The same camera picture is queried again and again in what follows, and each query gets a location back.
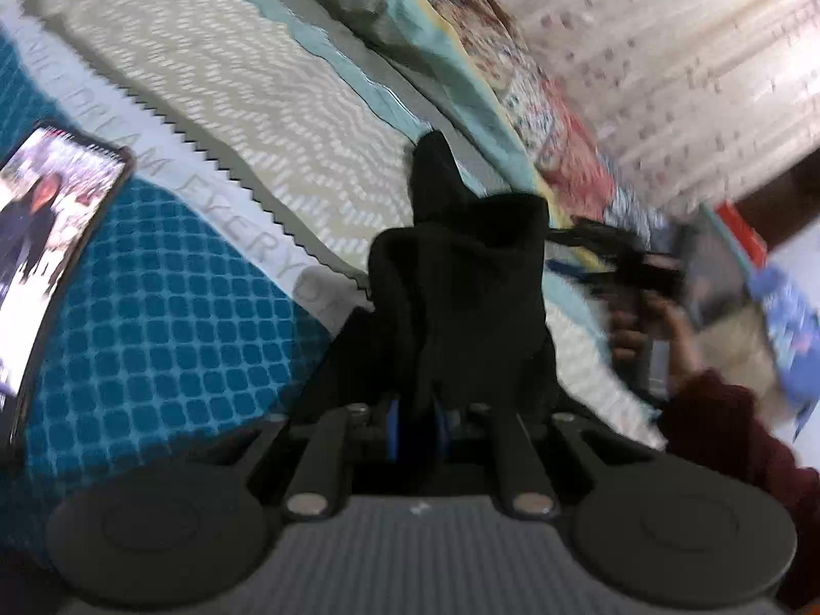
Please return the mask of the dark red sleeve forearm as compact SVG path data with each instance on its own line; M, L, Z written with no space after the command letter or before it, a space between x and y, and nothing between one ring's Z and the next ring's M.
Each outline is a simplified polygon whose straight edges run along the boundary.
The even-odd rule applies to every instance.
M775 498L802 535L818 531L818 472L801 468L756 418L748 389L707 370L671 397L658 419L667 451Z

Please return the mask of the right hand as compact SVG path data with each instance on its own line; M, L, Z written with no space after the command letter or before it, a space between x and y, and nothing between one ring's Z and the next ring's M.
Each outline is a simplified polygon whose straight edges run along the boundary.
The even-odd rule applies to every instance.
M648 341L645 326L656 327L660 337L670 346L667 391L670 397L674 397L707 370L705 357L683 308L654 293L646 294L644 303L644 312L638 314L621 298L610 296L607 299L611 362L616 374L628 382Z

